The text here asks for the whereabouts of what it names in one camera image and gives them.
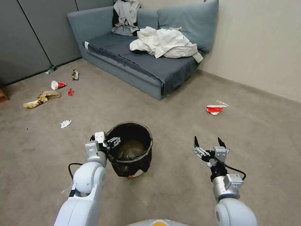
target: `black trash bag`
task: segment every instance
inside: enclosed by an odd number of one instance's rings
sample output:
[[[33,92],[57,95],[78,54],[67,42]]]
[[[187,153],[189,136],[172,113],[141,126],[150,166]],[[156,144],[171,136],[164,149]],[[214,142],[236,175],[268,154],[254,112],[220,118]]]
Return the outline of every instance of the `black trash bag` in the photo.
[[[143,124],[128,121],[113,127],[106,139],[120,137],[120,144],[108,151],[108,159],[120,177],[133,177],[139,170],[147,172],[151,164],[153,138]]]

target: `yellow wrapper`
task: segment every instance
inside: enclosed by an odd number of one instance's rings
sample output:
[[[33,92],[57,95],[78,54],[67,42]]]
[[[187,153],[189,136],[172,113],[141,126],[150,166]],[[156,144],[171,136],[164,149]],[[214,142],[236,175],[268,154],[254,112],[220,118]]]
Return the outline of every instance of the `yellow wrapper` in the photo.
[[[45,102],[47,102],[48,99],[46,97],[40,97],[39,99],[32,101],[32,102],[28,102],[28,103],[24,103],[23,106],[25,108],[35,108]]]

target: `red and white cup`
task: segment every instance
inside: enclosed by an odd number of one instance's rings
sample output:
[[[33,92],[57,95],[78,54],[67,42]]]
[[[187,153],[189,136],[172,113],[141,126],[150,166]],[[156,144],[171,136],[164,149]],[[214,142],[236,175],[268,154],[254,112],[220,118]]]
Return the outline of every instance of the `red and white cup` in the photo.
[[[57,81],[52,81],[51,82],[51,88],[53,89],[53,90],[56,90],[56,89],[59,89],[59,88],[62,88],[62,87],[64,87],[64,86],[66,86],[66,83],[61,83],[61,82],[57,82]]]
[[[226,105],[208,105],[206,107],[207,112],[209,112],[212,115],[218,115],[225,107]]]

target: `gray couch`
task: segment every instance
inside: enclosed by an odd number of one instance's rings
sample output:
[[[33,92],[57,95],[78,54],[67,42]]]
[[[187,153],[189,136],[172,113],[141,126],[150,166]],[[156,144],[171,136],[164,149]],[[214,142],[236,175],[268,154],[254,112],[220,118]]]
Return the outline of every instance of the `gray couch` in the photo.
[[[199,5],[158,11],[138,9],[138,27],[182,27],[182,33],[197,43],[203,55],[211,50],[216,28],[218,0]],[[113,6],[68,14],[83,59],[161,100],[195,72],[193,57],[154,58],[146,52],[131,52],[137,37],[111,33]]]

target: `wooden furniture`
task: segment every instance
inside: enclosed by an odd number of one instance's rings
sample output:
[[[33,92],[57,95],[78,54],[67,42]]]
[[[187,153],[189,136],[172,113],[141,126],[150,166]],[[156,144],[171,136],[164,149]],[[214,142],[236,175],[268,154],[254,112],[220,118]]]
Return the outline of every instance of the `wooden furniture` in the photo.
[[[0,103],[9,100],[9,98],[5,95],[5,93],[0,89]]]

